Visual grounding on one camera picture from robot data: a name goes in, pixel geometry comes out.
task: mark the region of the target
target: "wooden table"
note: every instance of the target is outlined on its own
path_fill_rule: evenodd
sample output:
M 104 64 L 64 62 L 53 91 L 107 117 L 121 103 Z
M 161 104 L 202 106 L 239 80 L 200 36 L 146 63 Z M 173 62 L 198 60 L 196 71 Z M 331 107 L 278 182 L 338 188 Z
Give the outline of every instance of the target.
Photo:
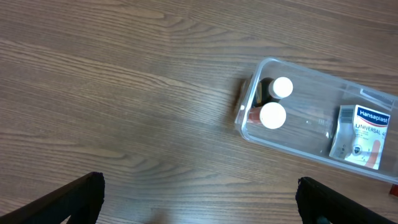
M 0 214 L 98 171 L 98 223 L 300 223 L 303 176 L 398 222 L 391 184 L 250 144 L 232 112 L 266 56 L 398 95 L 397 11 L 396 0 L 1 0 Z

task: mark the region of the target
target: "clear plastic bin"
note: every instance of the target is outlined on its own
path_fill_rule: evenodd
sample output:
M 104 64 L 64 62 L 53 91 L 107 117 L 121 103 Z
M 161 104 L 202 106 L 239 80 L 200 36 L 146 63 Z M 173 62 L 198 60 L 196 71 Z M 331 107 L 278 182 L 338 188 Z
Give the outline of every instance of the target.
M 294 84 L 292 94 L 279 101 L 287 116 L 284 125 L 278 129 L 247 122 L 257 84 L 266 77 L 287 77 Z M 250 142 L 398 184 L 397 100 L 396 96 L 357 83 L 276 58 L 266 58 L 242 86 L 235 126 Z M 340 105 L 361 105 L 391 116 L 378 170 L 329 156 Z

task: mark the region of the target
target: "red object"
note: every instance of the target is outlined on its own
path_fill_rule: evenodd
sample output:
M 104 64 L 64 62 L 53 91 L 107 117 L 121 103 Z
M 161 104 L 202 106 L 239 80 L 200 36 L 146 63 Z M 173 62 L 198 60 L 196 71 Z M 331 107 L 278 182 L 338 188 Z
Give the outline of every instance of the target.
M 398 197 L 398 185 L 392 185 L 391 190 L 390 190 L 390 194 Z

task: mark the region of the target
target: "logo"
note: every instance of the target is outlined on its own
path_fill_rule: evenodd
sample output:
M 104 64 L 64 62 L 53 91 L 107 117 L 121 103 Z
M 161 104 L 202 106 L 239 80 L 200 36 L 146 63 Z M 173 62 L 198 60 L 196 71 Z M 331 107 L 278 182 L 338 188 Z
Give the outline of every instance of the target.
M 374 126 L 387 126 L 388 120 L 390 118 L 390 116 L 379 114 L 377 112 L 373 112 L 360 107 L 358 107 L 358 112 L 356 113 L 356 115 L 365 120 L 365 122 Z

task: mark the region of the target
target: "bottle cap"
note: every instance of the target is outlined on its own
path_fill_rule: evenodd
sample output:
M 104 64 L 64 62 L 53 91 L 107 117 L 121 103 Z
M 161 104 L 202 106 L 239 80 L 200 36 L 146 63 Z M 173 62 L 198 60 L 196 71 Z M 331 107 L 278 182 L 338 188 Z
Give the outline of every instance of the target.
M 285 123 L 285 120 L 285 108 L 279 103 L 271 102 L 262 106 L 260 111 L 260 121 L 266 128 L 280 128 Z
M 275 99 L 290 96 L 293 92 L 293 83 L 286 77 L 279 77 L 269 84 L 269 94 Z

